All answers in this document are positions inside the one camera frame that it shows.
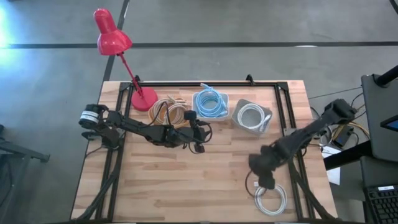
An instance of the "blue coiled cable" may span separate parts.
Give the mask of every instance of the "blue coiled cable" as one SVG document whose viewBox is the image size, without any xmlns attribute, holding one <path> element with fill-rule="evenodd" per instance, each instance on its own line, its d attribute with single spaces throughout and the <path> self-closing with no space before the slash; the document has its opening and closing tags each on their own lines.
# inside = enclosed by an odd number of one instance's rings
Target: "blue coiled cable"
<svg viewBox="0 0 398 224">
<path fill-rule="evenodd" d="M 205 89 L 199 92 L 195 99 L 197 113 L 199 114 L 199 116 L 201 116 L 202 118 L 219 118 L 227 115 L 228 110 L 226 107 L 226 103 L 224 102 L 223 97 L 220 95 L 220 93 L 204 83 L 201 83 L 200 86 Z M 205 108 L 204 105 L 211 101 L 215 102 L 216 106 L 210 109 Z"/>
</svg>

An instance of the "wooden table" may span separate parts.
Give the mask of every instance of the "wooden table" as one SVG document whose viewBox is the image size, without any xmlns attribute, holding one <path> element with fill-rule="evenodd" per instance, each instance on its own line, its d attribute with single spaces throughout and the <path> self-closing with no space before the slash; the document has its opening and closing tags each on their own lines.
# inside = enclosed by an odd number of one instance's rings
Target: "wooden table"
<svg viewBox="0 0 398 224">
<path fill-rule="evenodd" d="M 301 80 L 287 82 L 296 123 L 298 128 L 302 128 L 312 120 L 304 82 Z M 107 105 L 114 110 L 118 89 L 119 82 L 104 82 L 99 104 Z M 244 179 L 249 171 L 248 154 L 259 153 L 262 144 L 270 144 L 282 136 L 274 89 L 246 86 L 216 87 L 216 89 L 229 95 L 231 113 L 241 98 L 268 107 L 273 112 L 273 118 L 266 134 L 258 138 L 235 128 L 231 120 L 212 123 L 213 139 L 205 144 L 204 154 L 195 155 L 181 147 L 168 149 L 153 146 L 143 137 L 127 133 L 114 222 L 297 220 L 287 166 L 278 168 L 274 173 L 276 182 L 287 192 L 287 208 L 282 215 L 269 217 L 262 214 L 244 188 Z M 190 105 L 193 93 L 201 91 L 201 88 L 156 87 L 155 90 L 159 98 L 171 95 L 186 99 Z M 283 104 L 285 117 L 288 118 L 284 101 Z M 145 112 L 131 110 L 130 117 L 145 123 L 149 122 Z M 88 152 L 99 145 L 100 141 L 91 142 Z M 106 150 L 99 150 L 86 158 L 72 218 L 82 214 L 98 193 L 105 157 Z M 319 148 L 309 147 L 304 161 L 311 190 L 328 212 L 336 216 Z M 254 192 L 253 182 L 256 179 L 254 175 L 249 178 L 249 188 L 252 192 Z M 302 207 L 305 210 L 305 199 L 303 193 L 301 191 L 300 193 Z M 108 209 L 107 200 L 109 199 L 106 198 L 104 211 Z M 279 195 L 268 191 L 263 196 L 263 204 L 268 209 L 276 210 L 280 205 Z"/>
</svg>

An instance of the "lamp base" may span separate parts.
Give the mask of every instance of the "lamp base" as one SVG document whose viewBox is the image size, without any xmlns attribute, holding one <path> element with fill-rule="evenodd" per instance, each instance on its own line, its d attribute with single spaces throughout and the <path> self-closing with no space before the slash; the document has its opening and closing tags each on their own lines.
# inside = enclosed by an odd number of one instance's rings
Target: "lamp base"
<svg viewBox="0 0 398 224">
<path fill-rule="evenodd" d="M 137 91 L 132 94 L 131 104 L 138 111 L 149 111 L 157 101 L 157 94 L 153 88 L 143 87 L 141 90 L 142 97 Z"/>
</svg>

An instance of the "gray bin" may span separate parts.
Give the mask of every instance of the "gray bin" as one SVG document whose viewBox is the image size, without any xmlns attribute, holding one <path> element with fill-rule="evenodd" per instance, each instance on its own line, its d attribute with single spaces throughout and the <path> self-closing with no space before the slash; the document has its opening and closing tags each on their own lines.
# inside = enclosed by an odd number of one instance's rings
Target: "gray bin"
<svg viewBox="0 0 398 224">
<path fill-rule="evenodd" d="M 264 134 L 268 130 L 269 122 L 272 119 L 272 111 L 267 109 L 267 108 L 265 108 L 265 107 L 263 107 L 263 106 L 261 106 L 261 105 L 259 105 L 261 107 L 261 109 L 263 110 L 265 116 L 267 116 L 269 114 L 271 115 L 271 119 L 269 119 L 266 122 L 266 128 L 264 128 L 263 132 L 260 132 L 258 129 L 257 130 L 255 130 L 255 129 L 251 130 L 251 129 L 245 128 L 244 126 L 241 126 L 239 124 L 239 122 L 238 122 L 238 112 L 244 105 L 247 105 L 247 104 L 250 104 L 250 103 L 253 103 L 253 102 L 247 101 L 245 99 L 240 99 L 238 101 L 238 104 L 236 104 L 236 108 L 234 110 L 234 113 L 232 114 L 232 121 L 233 121 L 233 124 L 235 126 L 237 126 L 238 128 L 241 128 L 241 129 L 243 129 L 243 130 L 245 130 L 245 131 L 247 131 L 249 133 L 252 133 L 252 134 L 255 134 L 257 136 L 260 136 L 260 135 Z M 260 120 L 261 120 L 261 115 L 259 114 L 258 111 L 247 110 L 245 113 L 242 114 L 242 123 L 244 125 L 246 125 L 246 126 L 255 126 L 256 124 L 260 123 Z"/>
</svg>

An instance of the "white cable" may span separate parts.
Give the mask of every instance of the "white cable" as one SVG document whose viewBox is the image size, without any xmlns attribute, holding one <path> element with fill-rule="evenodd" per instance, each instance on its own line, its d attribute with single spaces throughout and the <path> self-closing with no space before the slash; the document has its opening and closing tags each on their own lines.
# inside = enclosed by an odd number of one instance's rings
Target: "white cable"
<svg viewBox="0 0 398 224">
<path fill-rule="evenodd" d="M 275 185 L 275 190 L 280 194 L 281 202 L 280 202 L 279 209 L 274 211 L 274 212 L 270 211 L 270 210 L 267 210 L 266 208 L 264 208 L 264 206 L 262 206 L 261 197 L 264 194 L 264 192 L 266 191 L 266 189 L 264 187 L 258 187 L 256 189 L 256 192 L 254 193 L 254 203 L 256 204 L 256 207 L 262 213 L 264 213 L 266 215 L 270 215 L 270 216 L 280 215 L 280 214 L 282 214 L 284 212 L 284 210 L 286 208 L 287 195 L 286 195 L 285 189 L 281 185 L 276 184 Z"/>
<path fill-rule="evenodd" d="M 260 122 L 259 122 L 257 125 L 254 125 L 254 126 L 246 126 L 246 125 L 243 124 L 243 122 L 242 122 L 242 116 L 243 116 L 243 113 L 246 112 L 247 110 L 255 110 L 255 111 L 257 111 L 257 112 L 260 113 L 261 120 L 260 120 Z M 269 114 L 269 115 L 266 116 L 266 115 L 264 114 L 264 111 L 262 110 L 262 108 L 261 108 L 259 105 L 254 104 L 254 103 L 246 104 L 246 105 L 244 105 L 244 106 L 238 111 L 238 123 L 239 123 L 241 126 L 243 126 L 243 127 L 245 127 L 245 128 L 248 128 L 248 129 L 251 129 L 251 130 L 256 130 L 256 129 L 258 129 L 260 132 L 263 132 L 263 130 L 266 128 L 266 125 L 267 125 L 266 122 L 269 121 L 270 118 L 271 118 L 271 114 Z"/>
<path fill-rule="evenodd" d="M 187 110 L 186 107 L 186 102 L 185 100 L 181 99 L 181 98 L 177 98 L 174 99 L 171 96 L 167 96 L 167 99 L 161 99 L 156 101 L 156 103 L 149 109 L 148 113 L 150 113 L 152 115 L 152 117 L 154 117 L 156 115 L 156 113 L 158 112 L 158 110 L 160 109 L 160 106 L 162 105 L 163 102 L 167 103 L 167 106 L 169 107 L 169 114 L 172 111 L 175 111 L 175 116 L 174 118 L 171 120 L 171 124 L 172 125 L 179 125 L 179 124 L 183 124 L 185 121 L 184 119 L 184 112 Z M 156 121 L 159 124 L 168 124 L 168 119 L 167 119 L 167 113 L 164 113 L 163 118 L 161 116 L 158 116 L 156 118 Z"/>
</svg>

